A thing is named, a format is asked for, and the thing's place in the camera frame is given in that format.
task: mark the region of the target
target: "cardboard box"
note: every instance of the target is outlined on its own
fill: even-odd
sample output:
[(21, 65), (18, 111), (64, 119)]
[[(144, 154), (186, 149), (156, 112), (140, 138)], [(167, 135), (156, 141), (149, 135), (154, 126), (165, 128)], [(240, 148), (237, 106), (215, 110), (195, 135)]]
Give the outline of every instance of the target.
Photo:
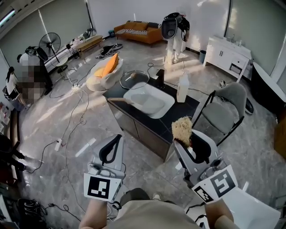
[(286, 118), (275, 127), (274, 149), (286, 159)]

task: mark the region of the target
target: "white bottle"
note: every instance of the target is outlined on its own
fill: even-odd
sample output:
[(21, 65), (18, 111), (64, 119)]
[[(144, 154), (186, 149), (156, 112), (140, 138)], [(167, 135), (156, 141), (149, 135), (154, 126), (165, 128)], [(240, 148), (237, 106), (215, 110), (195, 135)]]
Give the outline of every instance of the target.
[(185, 102), (189, 90), (189, 78), (186, 72), (179, 79), (177, 90), (177, 102)]

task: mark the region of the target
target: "yellow sponge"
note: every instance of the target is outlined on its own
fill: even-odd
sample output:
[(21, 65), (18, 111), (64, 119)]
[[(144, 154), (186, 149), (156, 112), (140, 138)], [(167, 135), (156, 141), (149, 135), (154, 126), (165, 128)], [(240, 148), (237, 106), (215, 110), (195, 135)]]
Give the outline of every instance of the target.
[(193, 124), (188, 116), (179, 118), (177, 121), (172, 123), (173, 139), (178, 139), (189, 147), (189, 138), (192, 134), (192, 125)]

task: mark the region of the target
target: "gray chair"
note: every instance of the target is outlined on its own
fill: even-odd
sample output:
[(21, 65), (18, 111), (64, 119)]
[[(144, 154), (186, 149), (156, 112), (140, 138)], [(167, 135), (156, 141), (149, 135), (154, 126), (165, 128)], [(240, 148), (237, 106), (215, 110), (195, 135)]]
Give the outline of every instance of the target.
[[(215, 96), (223, 97), (231, 102), (237, 109), (239, 120), (235, 123), (233, 114), (222, 105), (213, 102)], [(246, 105), (246, 90), (239, 83), (231, 83), (222, 89), (212, 92), (204, 107), (202, 108), (198, 118), (193, 124), (196, 124), (201, 114), (219, 131), (226, 135), (218, 144), (219, 146), (241, 123), (244, 119)]]

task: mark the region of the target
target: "bathroom vanity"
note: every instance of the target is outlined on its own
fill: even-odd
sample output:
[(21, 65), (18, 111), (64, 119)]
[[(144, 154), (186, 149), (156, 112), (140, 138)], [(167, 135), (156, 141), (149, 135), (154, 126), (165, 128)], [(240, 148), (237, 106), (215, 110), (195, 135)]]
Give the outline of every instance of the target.
[(211, 63), (236, 77), (236, 82), (239, 82), (251, 58), (249, 49), (225, 39), (211, 37), (203, 66), (207, 62)]
[[(148, 84), (157, 86), (156, 80), (152, 78)], [(178, 103), (175, 88), (165, 85), (165, 88), (160, 90), (175, 99), (172, 107), (161, 118), (151, 118), (125, 102), (109, 101), (108, 98), (123, 98), (125, 93), (129, 91), (122, 88), (119, 82), (106, 91), (103, 96), (106, 98), (120, 128), (127, 131), (165, 161), (173, 142), (172, 122), (185, 116), (193, 117), (199, 102), (187, 96), (184, 103)]]

